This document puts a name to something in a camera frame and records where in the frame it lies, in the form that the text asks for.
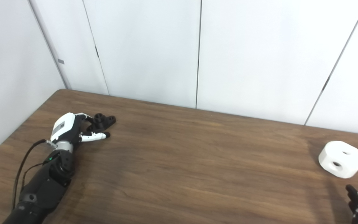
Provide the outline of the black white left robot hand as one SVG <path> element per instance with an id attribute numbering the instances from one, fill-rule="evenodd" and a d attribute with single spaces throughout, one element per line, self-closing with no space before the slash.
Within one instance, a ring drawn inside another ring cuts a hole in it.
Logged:
<path id="1" fill-rule="evenodd" d="M 81 142 L 93 142 L 110 137 L 107 132 L 116 123 L 115 116 L 97 113 L 90 116 L 85 113 L 66 113 L 53 126 L 49 144 L 55 149 L 70 151 Z"/>

